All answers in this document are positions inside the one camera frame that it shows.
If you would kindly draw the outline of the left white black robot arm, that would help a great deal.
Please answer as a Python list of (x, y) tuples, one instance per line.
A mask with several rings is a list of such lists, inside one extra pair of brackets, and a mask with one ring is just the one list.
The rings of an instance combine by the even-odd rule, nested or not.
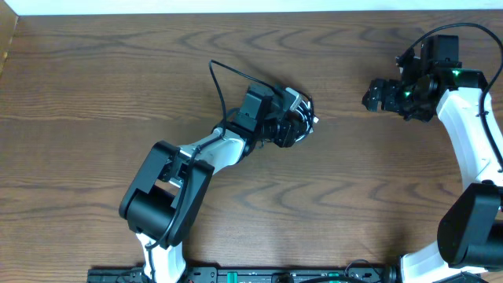
[(142, 280), (182, 278), (186, 268), (182, 242), (216, 173), (240, 163), (258, 144), (293, 146), (312, 132), (316, 121), (307, 94), (252, 84), (242, 106), (225, 112), (206, 138), (180, 146), (158, 141), (119, 205), (119, 216), (143, 248)]

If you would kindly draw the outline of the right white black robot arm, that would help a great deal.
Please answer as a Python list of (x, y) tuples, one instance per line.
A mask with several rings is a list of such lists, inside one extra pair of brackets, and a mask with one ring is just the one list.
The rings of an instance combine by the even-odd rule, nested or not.
[(362, 104), (406, 120), (436, 117), (450, 137), (462, 194), (433, 243), (403, 255), (388, 282), (469, 282), (502, 269), (502, 133), (484, 74), (465, 69), (456, 35), (433, 35), (398, 57), (399, 80), (374, 79)]

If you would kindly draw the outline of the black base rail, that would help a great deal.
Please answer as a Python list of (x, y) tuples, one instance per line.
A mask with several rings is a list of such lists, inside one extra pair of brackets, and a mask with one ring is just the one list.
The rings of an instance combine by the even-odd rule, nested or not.
[[(321, 278), (324, 282), (341, 282), (350, 277), (361, 282), (400, 283), (402, 279), (394, 267), (371, 268), (353, 266), (335, 270), (274, 270), (274, 269), (221, 269), (215, 267), (190, 267), (178, 283), (277, 283), (305, 282)], [(86, 283), (149, 282), (143, 269), (92, 269), (87, 272)]]

